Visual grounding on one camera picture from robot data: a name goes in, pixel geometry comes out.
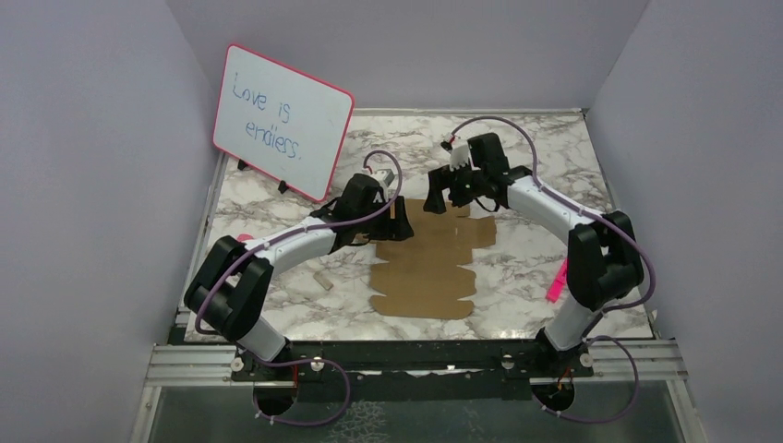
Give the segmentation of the brown cardboard box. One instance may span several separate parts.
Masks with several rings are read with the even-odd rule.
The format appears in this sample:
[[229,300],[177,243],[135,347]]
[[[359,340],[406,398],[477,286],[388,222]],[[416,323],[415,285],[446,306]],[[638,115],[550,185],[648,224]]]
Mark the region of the brown cardboard box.
[[476,273],[467,266],[476,249],[496,243],[495,218],[473,218],[468,207],[425,212],[422,199],[409,199],[405,206],[414,236],[376,243],[380,262],[370,267],[368,285],[375,292],[370,305],[386,317],[468,317]]

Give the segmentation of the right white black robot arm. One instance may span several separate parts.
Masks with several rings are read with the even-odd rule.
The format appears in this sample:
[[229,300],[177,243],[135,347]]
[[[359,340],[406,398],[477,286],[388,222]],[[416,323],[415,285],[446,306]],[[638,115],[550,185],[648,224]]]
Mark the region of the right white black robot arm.
[[457,144],[454,135],[440,142],[450,154],[447,165],[428,174],[426,212],[442,214],[488,198],[546,228],[567,246],[566,283],[571,297],[541,331],[545,341],[533,350],[533,363],[554,376],[570,362],[598,322],[607,303],[621,299],[644,279],[630,218],[621,211],[599,213],[547,186],[535,168],[512,167],[495,133]]

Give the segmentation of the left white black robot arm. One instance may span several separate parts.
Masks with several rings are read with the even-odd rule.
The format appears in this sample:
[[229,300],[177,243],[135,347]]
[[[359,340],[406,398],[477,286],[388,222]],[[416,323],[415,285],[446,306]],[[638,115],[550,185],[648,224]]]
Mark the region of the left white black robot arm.
[[359,235],[392,241],[412,237],[404,197],[388,190],[394,178],[390,169],[356,173],[339,197],[291,228],[246,242],[231,235],[220,238],[187,287],[185,306],[218,335],[252,353],[263,376],[282,377],[290,366],[284,349],[288,340],[261,314],[271,280],[352,245]]

